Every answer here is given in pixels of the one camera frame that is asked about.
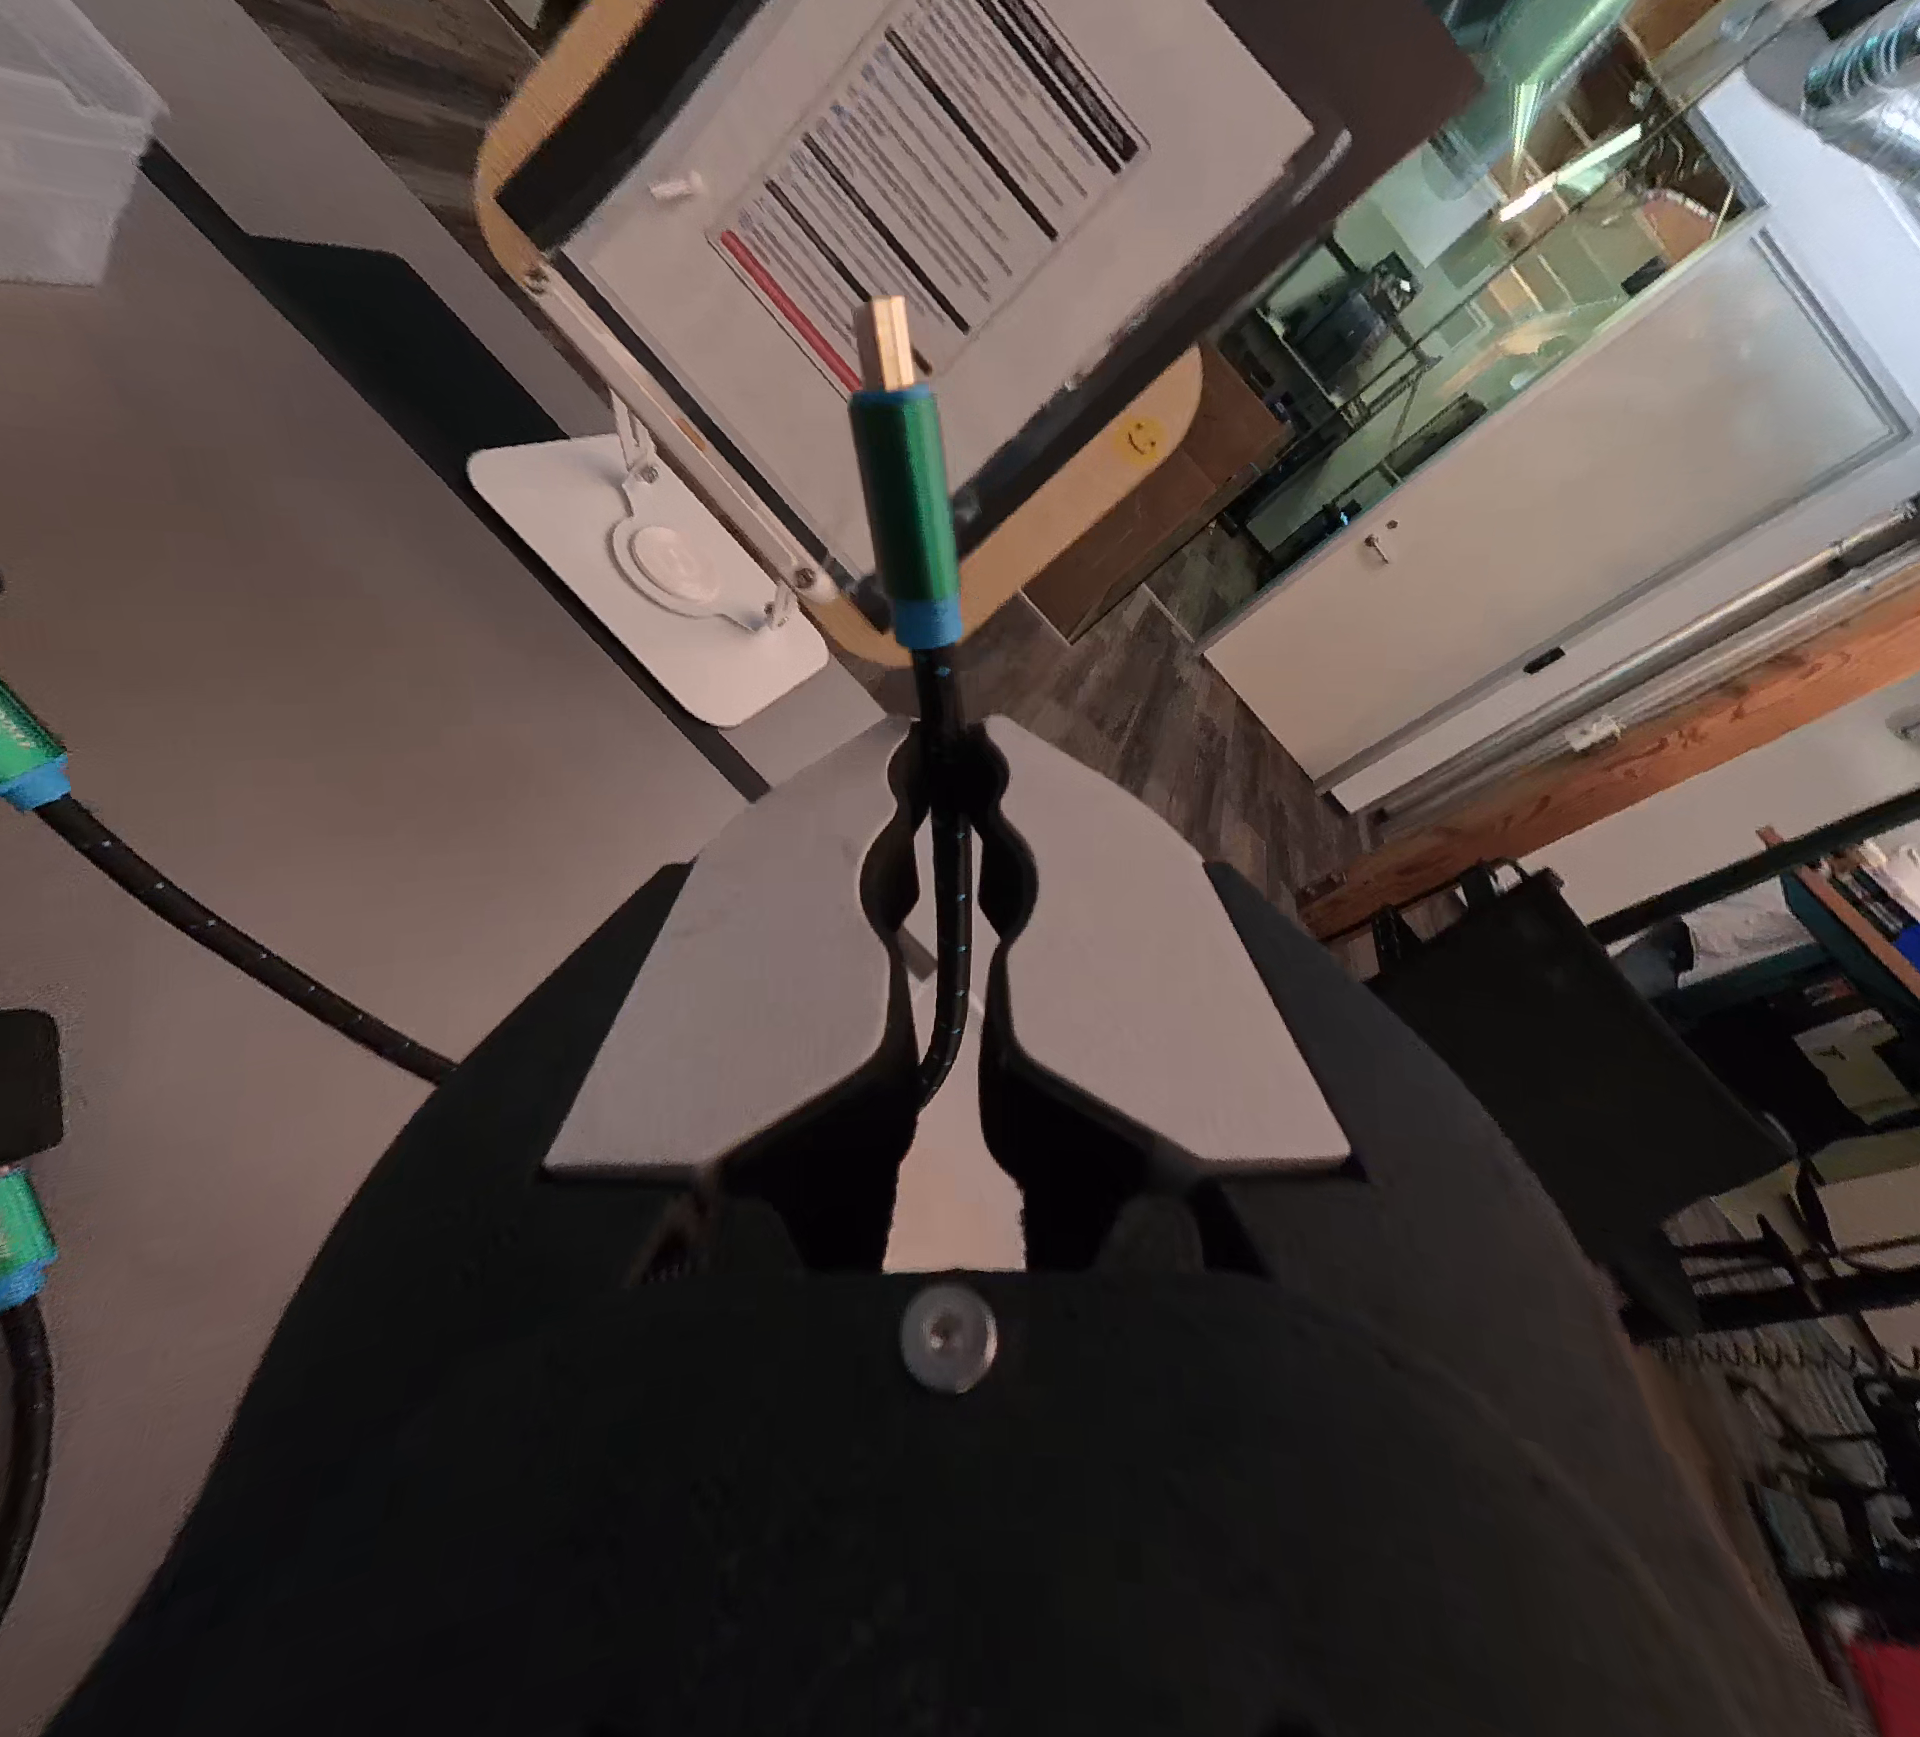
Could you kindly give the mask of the dark metal shelf rack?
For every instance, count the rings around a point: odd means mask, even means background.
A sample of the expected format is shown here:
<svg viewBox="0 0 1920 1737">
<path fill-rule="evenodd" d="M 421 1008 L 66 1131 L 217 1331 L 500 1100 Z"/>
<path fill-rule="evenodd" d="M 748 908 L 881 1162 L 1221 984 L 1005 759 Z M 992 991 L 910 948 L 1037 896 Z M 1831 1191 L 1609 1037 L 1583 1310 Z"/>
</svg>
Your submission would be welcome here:
<svg viewBox="0 0 1920 1737">
<path fill-rule="evenodd" d="M 1664 1229 L 1710 1333 L 1819 1325 L 1916 1368 L 1916 825 L 1758 863 L 1600 926 L 1609 957 L 1788 1157 Z"/>
</svg>

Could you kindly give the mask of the clear plastic storage bin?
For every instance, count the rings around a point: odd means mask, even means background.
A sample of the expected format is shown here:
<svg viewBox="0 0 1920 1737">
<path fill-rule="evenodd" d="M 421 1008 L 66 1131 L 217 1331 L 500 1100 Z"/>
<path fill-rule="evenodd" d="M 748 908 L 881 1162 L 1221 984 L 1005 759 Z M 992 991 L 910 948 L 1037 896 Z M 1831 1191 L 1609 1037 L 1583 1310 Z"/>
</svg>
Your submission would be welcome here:
<svg viewBox="0 0 1920 1737">
<path fill-rule="evenodd" d="M 2 0 L 2 283 L 97 284 L 161 99 L 72 0 Z"/>
</svg>

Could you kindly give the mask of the rounded light wooden panel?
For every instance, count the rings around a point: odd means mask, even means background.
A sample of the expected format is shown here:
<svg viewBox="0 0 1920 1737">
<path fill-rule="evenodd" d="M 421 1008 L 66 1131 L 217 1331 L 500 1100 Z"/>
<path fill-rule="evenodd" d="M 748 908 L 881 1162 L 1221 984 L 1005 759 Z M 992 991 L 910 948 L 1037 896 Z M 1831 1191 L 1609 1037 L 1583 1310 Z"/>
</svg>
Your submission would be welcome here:
<svg viewBox="0 0 1920 1737">
<path fill-rule="evenodd" d="M 581 105 L 589 84 L 611 69 L 619 48 L 658 2 L 583 0 L 549 48 L 536 58 L 511 99 L 492 119 L 478 148 L 474 211 L 482 237 L 492 258 L 607 394 L 615 429 L 648 433 L 651 447 L 684 485 L 763 571 L 793 592 L 798 610 L 823 643 L 852 655 L 860 665 L 903 669 L 905 652 L 889 639 L 884 623 L 865 616 L 852 591 L 841 589 L 829 569 L 782 523 L 774 486 L 749 481 L 746 459 L 722 455 L 720 435 L 698 429 L 690 404 L 669 401 L 665 381 L 641 368 L 638 355 L 617 342 L 611 325 L 589 311 L 586 297 L 563 284 L 557 268 L 540 256 L 537 247 L 502 207 L 511 172 Z M 1011 511 L 1007 523 L 960 565 L 964 632 L 969 634 L 990 621 L 1159 468 L 1192 429 L 1200 401 L 1202 355 L 1188 348 L 1067 455 L 1034 496 Z M 1134 415 L 1158 419 L 1166 429 L 1168 452 L 1150 471 L 1129 465 L 1115 447 L 1115 429 Z"/>
</svg>

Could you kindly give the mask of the printed paper sheet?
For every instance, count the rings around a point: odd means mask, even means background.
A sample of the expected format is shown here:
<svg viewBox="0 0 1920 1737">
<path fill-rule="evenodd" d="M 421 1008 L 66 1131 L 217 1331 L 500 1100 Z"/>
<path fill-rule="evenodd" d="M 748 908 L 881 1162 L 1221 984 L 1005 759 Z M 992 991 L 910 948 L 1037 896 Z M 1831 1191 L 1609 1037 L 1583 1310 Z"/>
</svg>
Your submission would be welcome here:
<svg viewBox="0 0 1920 1737">
<path fill-rule="evenodd" d="M 889 294 L 930 383 L 1145 156 L 1042 0 L 892 0 L 708 240 L 839 394 Z"/>
</svg>

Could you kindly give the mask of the dark grey adapter hub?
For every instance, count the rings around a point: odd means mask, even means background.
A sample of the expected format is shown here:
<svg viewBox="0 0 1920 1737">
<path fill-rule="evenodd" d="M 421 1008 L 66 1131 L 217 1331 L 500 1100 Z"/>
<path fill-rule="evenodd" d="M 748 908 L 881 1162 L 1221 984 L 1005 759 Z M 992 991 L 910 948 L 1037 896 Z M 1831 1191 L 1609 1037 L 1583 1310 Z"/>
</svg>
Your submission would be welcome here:
<svg viewBox="0 0 1920 1737">
<path fill-rule="evenodd" d="M 66 1135 L 61 1037 L 40 1008 L 2 1010 L 2 1167 L 59 1147 Z"/>
</svg>

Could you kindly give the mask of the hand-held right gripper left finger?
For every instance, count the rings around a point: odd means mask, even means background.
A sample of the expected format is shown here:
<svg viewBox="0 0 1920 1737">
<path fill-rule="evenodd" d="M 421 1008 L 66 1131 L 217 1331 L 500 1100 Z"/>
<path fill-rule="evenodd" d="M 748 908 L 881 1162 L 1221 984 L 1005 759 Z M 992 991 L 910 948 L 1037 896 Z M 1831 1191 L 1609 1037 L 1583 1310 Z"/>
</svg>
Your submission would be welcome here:
<svg viewBox="0 0 1920 1737">
<path fill-rule="evenodd" d="M 922 1107 L 900 925 L 914 829 L 884 719 L 691 863 L 548 1147 L 554 1181 L 775 1213 L 811 1269 L 878 1269 Z"/>
</svg>

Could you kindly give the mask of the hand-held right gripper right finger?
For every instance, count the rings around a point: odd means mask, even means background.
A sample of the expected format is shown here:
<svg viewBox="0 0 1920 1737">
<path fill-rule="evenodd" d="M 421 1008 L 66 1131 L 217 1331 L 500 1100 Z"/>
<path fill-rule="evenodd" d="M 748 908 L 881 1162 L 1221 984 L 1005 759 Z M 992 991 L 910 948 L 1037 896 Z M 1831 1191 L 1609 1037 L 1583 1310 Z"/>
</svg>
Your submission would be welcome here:
<svg viewBox="0 0 1920 1737">
<path fill-rule="evenodd" d="M 1352 1147 L 1197 853 L 1023 727 L 975 731 L 982 1139 L 1025 1269 L 1090 1269 L 1144 1197 L 1252 1263 L 1227 1186 L 1343 1175 Z"/>
</svg>

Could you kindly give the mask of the black fabric panel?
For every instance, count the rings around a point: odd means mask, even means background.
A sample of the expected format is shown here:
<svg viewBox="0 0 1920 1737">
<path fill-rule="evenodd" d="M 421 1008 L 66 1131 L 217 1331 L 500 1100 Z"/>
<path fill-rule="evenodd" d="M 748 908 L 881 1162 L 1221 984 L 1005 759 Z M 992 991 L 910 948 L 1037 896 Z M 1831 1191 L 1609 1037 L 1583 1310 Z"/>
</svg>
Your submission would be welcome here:
<svg viewBox="0 0 1920 1737">
<path fill-rule="evenodd" d="M 1496 889 L 1478 866 L 1464 913 L 1424 939 L 1402 910 L 1369 920 L 1371 988 L 1458 1077 L 1626 1294 L 1640 1341 L 1710 1325 L 1667 1220 L 1790 1162 L 1642 996 L 1548 870 Z"/>
</svg>

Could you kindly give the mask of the white door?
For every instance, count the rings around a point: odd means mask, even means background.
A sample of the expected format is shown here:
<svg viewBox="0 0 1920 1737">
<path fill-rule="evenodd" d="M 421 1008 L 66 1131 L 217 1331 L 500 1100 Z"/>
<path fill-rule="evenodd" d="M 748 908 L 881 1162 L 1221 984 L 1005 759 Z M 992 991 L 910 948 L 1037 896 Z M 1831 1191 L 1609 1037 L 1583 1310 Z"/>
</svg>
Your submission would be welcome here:
<svg viewBox="0 0 1920 1737">
<path fill-rule="evenodd" d="M 1744 224 L 1206 649 L 1364 809 L 1916 492 L 1916 214 Z"/>
</svg>

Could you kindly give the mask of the round silver air duct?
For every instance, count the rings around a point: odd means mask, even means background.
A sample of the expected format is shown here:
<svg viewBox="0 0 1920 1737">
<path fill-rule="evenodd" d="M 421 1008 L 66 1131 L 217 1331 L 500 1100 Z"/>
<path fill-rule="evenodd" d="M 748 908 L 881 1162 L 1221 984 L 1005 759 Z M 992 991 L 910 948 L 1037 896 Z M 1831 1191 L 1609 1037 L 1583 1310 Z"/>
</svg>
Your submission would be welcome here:
<svg viewBox="0 0 1920 1737">
<path fill-rule="evenodd" d="M 1917 0 L 1893 0 L 1805 71 L 1800 117 L 1881 176 L 1917 187 Z"/>
</svg>

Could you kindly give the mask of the white monitor stand base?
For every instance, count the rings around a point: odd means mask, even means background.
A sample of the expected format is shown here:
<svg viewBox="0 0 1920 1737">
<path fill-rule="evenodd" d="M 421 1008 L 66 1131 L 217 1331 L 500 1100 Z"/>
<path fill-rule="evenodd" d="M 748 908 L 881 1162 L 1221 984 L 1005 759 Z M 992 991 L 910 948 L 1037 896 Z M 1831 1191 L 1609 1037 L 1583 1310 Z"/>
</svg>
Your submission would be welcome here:
<svg viewBox="0 0 1920 1737">
<path fill-rule="evenodd" d="M 828 666 L 800 601 L 629 433 L 482 448 L 466 479 L 690 717 L 731 728 Z"/>
</svg>

